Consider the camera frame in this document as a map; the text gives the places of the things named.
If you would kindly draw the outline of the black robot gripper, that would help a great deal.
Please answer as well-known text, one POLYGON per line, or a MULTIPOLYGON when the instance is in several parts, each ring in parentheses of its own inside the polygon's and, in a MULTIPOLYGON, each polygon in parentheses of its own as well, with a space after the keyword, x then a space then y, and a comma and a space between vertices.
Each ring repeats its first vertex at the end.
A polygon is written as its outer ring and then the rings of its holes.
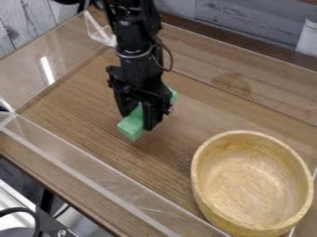
POLYGON ((124 118, 142 102, 143 128, 151 131, 171 107, 172 93, 162 81, 163 55, 117 57, 120 65, 107 66, 105 72, 120 115, 124 118))

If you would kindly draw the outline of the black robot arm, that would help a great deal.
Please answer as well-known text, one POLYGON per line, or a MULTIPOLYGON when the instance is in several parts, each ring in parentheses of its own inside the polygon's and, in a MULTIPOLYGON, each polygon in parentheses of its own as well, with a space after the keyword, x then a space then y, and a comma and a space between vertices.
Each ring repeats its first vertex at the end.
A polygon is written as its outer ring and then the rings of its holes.
POLYGON ((99 0, 116 45, 120 65, 105 67, 108 87, 123 118, 142 106, 143 129, 151 131, 170 114, 172 92, 162 75, 174 66, 163 63, 163 51, 171 54, 159 39, 160 14, 154 0, 99 0))

